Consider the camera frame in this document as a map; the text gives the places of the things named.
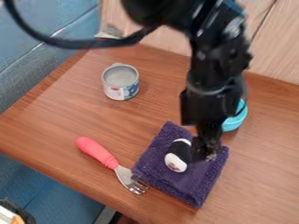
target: fork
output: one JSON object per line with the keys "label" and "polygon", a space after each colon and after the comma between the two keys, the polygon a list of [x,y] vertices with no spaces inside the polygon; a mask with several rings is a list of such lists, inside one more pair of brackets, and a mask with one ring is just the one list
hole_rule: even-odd
{"label": "fork", "polygon": [[124,187],[135,194],[143,194],[149,188],[132,171],[119,164],[117,159],[103,146],[92,138],[81,136],[76,140],[77,147],[87,155],[100,161],[107,168],[114,170],[117,178]]}

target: metal can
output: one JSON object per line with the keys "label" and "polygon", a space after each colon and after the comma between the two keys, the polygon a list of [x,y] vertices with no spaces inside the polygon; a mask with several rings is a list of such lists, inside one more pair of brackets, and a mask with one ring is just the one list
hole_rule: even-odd
{"label": "metal can", "polygon": [[102,74],[101,80],[107,97],[125,101],[139,92],[139,72],[133,66],[114,63]]}

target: wooden tabletop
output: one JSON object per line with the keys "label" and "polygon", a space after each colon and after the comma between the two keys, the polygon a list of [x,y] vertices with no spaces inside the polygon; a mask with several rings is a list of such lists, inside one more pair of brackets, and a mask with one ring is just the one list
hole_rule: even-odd
{"label": "wooden tabletop", "polygon": [[[130,101],[108,99],[101,72],[127,63],[141,74]],[[195,209],[151,188],[126,190],[113,171],[81,153],[92,137],[132,167],[163,124],[179,124],[188,59],[145,46],[78,54],[0,118],[0,149],[140,223],[299,223],[299,87],[247,74],[249,114],[225,135],[230,158],[205,204]]]}

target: folded towel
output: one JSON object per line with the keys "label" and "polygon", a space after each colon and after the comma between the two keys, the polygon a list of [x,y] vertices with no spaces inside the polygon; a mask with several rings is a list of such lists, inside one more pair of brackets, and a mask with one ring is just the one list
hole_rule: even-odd
{"label": "folded towel", "polygon": [[167,122],[143,153],[133,168],[133,173],[148,184],[181,199],[195,207],[201,207],[228,158],[228,148],[218,154],[214,162],[189,164],[186,172],[171,171],[164,157],[172,142],[178,138],[192,138],[191,133],[172,122]]}

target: blue cushion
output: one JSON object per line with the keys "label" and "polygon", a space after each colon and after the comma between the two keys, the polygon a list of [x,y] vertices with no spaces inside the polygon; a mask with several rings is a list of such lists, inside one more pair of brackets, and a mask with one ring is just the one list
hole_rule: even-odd
{"label": "blue cushion", "polygon": [[92,224],[103,208],[98,202],[54,181],[25,207],[38,224]]}
{"label": "blue cushion", "polygon": [[0,199],[25,207],[52,180],[0,154]]}
{"label": "blue cushion", "polygon": [[[53,34],[93,9],[97,0],[22,0],[16,3],[30,25],[44,33]],[[20,30],[6,10],[0,10],[1,73],[13,61],[37,46],[39,41]]]}

